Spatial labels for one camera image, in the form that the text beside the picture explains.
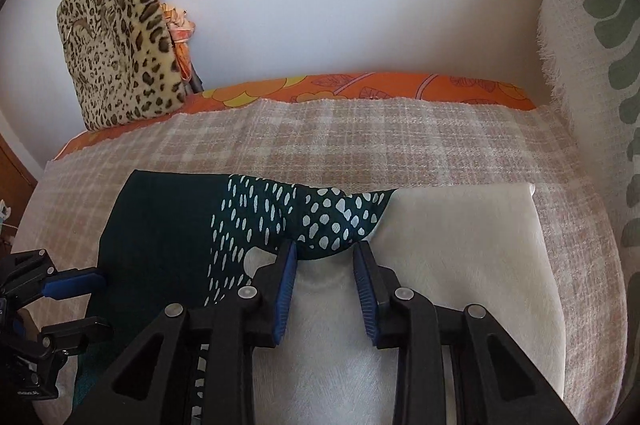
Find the bed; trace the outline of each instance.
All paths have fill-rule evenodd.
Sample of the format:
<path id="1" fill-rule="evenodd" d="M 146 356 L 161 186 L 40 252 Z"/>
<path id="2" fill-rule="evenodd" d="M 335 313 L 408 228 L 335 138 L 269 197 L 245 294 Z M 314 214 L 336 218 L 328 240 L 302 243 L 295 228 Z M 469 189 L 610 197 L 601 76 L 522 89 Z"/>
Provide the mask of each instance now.
<path id="1" fill-rule="evenodd" d="M 404 78 L 422 84 L 429 78 L 433 82 L 434 76 Z M 307 83 L 353 79 L 321 76 Z M 562 118 L 552 108 L 532 110 L 526 96 L 513 95 L 508 84 L 444 80 L 472 97 L 493 85 L 501 94 L 512 93 L 511 100 L 522 102 L 525 110 L 491 105 L 499 103 L 491 98 L 483 104 L 428 102 L 415 94 L 394 97 L 392 88 L 382 100 L 357 98 L 362 89 L 371 89 L 365 82 L 352 90 L 357 99 L 256 98 L 242 108 L 222 110 L 215 98 L 213 104 L 195 98 L 189 104 L 193 113 L 142 122 L 122 134 L 94 138 L 101 140 L 97 143 L 84 141 L 88 135 L 71 142 L 47 164 L 15 246 L 47 248 L 59 269 L 95 265 L 111 208 L 135 169 L 247 174 L 332 185 L 345 192 L 531 182 L 536 185 L 533 199 L 566 325 L 564 400 L 581 423 L 603 423 L 620 389 L 626 347 L 623 277 L 604 205 L 580 166 Z M 236 98 L 246 89 L 245 85 L 205 97 Z M 283 94 L 282 88 L 277 91 Z M 423 88 L 421 97 L 429 98 L 428 91 Z M 208 108 L 201 104 L 198 110 L 193 107 L 196 102 Z M 80 318 L 87 300 L 41 299 L 31 312 L 40 326 Z M 69 367 L 60 375 L 66 394 L 38 407 L 46 423 L 60 423 L 70 411 L 74 360 Z"/>

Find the polka dot fabric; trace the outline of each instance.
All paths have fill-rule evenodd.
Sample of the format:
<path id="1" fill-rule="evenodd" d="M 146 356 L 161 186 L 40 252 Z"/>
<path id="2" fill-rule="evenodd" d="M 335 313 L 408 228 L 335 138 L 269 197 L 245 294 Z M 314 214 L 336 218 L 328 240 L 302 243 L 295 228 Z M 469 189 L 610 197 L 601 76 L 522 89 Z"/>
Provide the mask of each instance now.
<path id="1" fill-rule="evenodd" d="M 242 258 L 254 246 L 275 253 L 283 239 L 293 239 L 302 260 L 349 248 L 373 230 L 392 192 L 347 194 L 337 188 L 229 176 L 226 192 L 211 215 L 212 259 L 205 304 L 251 283 Z"/>

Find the cloth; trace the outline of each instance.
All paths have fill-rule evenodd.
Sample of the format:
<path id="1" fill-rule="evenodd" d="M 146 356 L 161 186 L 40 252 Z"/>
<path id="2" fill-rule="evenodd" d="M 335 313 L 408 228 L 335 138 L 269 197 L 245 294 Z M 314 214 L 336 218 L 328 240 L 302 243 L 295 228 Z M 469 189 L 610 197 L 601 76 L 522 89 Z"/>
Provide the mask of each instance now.
<path id="1" fill-rule="evenodd" d="M 187 11 L 182 8 L 165 2 L 160 5 L 160 8 L 169 28 L 171 41 L 174 43 L 175 60 L 180 68 L 180 76 L 183 81 L 189 82 L 193 75 L 193 68 L 187 41 L 196 30 L 196 25 L 193 21 L 187 20 Z"/>
<path id="2" fill-rule="evenodd" d="M 481 301 L 562 394 L 564 319 L 529 184 L 396 190 L 368 239 L 378 264 L 433 303 Z M 254 352 L 258 424 L 391 423 L 398 355 L 364 332 L 351 257 L 298 263 L 284 340 Z M 451 384 L 447 404 L 455 423 Z"/>
<path id="3" fill-rule="evenodd" d="M 581 423 L 604 423 L 620 390 L 626 308 L 604 205 L 562 119 L 548 107 L 407 98 L 256 100 L 241 110 L 179 114 L 47 164 L 15 249 L 49 250 L 59 269 L 97 261 L 98 240 L 133 169 L 250 174 L 345 192 L 530 182 L 566 326 L 564 400 Z M 31 305 L 43 326 L 82 317 L 86 297 Z M 61 381 L 74 379 L 61 373 Z M 38 405 L 61 423 L 70 394 Z"/>
<path id="4" fill-rule="evenodd" d="M 89 131 L 182 105 L 185 89 L 158 0 L 62 0 L 57 17 Z"/>
<path id="5" fill-rule="evenodd" d="M 564 318 L 531 194 L 530 184 L 346 194 L 238 175 L 134 172 L 100 239 L 110 286 L 87 309 L 111 322 L 114 340 L 79 359 L 77 400 L 167 304 L 215 304 L 289 238 L 303 261 L 295 318 L 280 354 L 256 353 L 258 423 L 391 421 L 396 354 L 372 351 L 358 318 L 351 244 L 367 236 L 379 263 L 434 303 L 485 305 L 562 394 Z M 448 397 L 455 408 L 452 387 Z"/>
<path id="6" fill-rule="evenodd" d="M 202 113 L 241 108 L 258 98 L 281 102 L 308 102 L 321 98 L 420 98 L 438 102 L 463 102 L 507 106 L 516 110 L 535 108 L 526 93 L 505 82 L 465 79 L 446 75 L 416 73 L 356 73 L 351 75 L 309 75 L 257 82 L 244 82 L 197 95 L 190 95 L 181 113 Z M 171 115 L 156 118 L 158 122 Z M 85 132 L 72 139 L 56 160 L 103 140 L 117 138 L 124 132 L 145 127 L 154 121 L 135 122 L 127 126 Z"/>
<path id="7" fill-rule="evenodd" d="M 546 74 L 607 208 L 628 284 L 623 395 L 640 376 L 638 19 L 640 0 L 543 0 L 540 11 Z"/>

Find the white fabric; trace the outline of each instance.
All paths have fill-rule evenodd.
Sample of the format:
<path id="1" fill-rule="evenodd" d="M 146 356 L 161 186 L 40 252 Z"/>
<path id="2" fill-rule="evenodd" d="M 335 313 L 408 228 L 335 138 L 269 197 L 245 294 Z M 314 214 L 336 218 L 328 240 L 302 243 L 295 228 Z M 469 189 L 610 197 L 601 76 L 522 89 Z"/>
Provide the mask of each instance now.
<path id="1" fill-rule="evenodd" d="M 553 87 L 553 95 L 562 104 L 572 134 L 580 150 L 584 167 L 593 178 L 605 206 L 614 235 L 620 245 L 623 228 L 640 217 L 640 204 L 627 205 L 627 186 L 640 172 L 640 156 L 629 161 L 627 146 L 634 138 L 637 124 L 621 120 L 620 107 L 638 92 L 638 79 L 621 88 L 610 78 L 610 66 L 620 62 L 640 41 L 640 22 L 633 22 L 628 35 L 613 47 L 605 47 L 596 36 L 596 27 L 632 14 L 624 4 L 611 4 L 609 17 L 593 17 L 585 8 L 593 0 L 543 0 L 540 7 L 540 44 L 543 68 Z M 629 68 L 636 62 L 629 62 Z M 623 243 L 620 259 L 625 281 L 640 270 L 637 246 Z"/>
<path id="2" fill-rule="evenodd" d="M 562 395 L 564 317 L 531 187 L 400 189 L 367 239 L 378 264 L 433 303 L 483 304 Z M 253 248 L 245 270 L 270 257 Z M 366 336 L 351 251 L 300 261 L 286 336 L 254 353 L 256 423 L 391 423 L 396 361 Z"/>

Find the blue gripper pad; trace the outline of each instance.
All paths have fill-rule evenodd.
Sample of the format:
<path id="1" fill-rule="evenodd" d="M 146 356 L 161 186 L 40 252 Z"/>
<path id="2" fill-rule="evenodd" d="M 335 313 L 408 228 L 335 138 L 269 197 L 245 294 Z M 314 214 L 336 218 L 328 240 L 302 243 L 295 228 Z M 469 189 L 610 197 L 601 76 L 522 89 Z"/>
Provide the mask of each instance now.
<path id="1" fill-rule="evenodd" d="M 358 288 L 358 297 L 360 298 L 360 308 L 362 309 L 362 318 L 364 319 L 364 327 L 367 331 L 367 337 L 371 339 L 373 345 L 378 344 L 378 304 L 373 291 L 373 284 L 369 277 L 369 272 L 364 264 L 362 251 L 359 246 L 353 249 L 353 275 L 356 279 Z"/>
<path id="2" fill-rule="evenodd" d="M 296 280 L 298 269 L 298 250 L 296 243 L 292 242 L 287 254 L 287 262 L 282 272 L 282 280 L 278 288 L 278 296 L 274 304 L 275 319 L 273 326 L 273 340 L 276 345 L 280 344 L 285 330 L 287 329 L 287 319 L 289 318 L 289 307 L 291 306 L 291 295 L 293 293 L 293 283 Z"/>
<path id="3" fill-rule="evenodd" d="M 97 268 L 64 271 L 45 281 L 42 296 L 55 300 L 69 299 L 102 290 L 106 286 L 107 281 Z"/>

